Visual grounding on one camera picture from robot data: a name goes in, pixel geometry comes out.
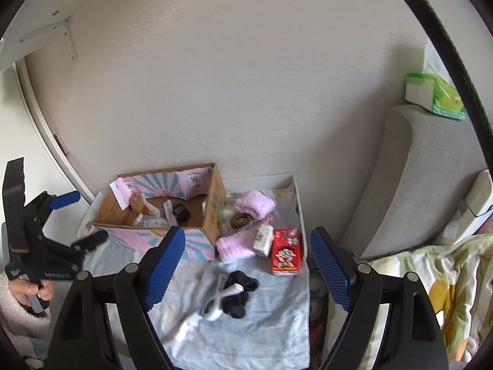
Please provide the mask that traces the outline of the person's left hand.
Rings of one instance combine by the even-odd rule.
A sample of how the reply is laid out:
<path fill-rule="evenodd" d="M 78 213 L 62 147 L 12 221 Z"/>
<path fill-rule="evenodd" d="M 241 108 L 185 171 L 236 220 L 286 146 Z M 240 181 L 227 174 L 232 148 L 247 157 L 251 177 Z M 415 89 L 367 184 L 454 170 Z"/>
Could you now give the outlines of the person's left hand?
<path fill-rule="evenodd" d="M 38 298 L 49 302 L 54 297 L 55 286 L 50 280 L 43 280 L 43 286 L 16 278 L 8 282 L 8 288 L 14 298 L 23 306 L 31 306 L 28 297 L 36 295 Z"/>

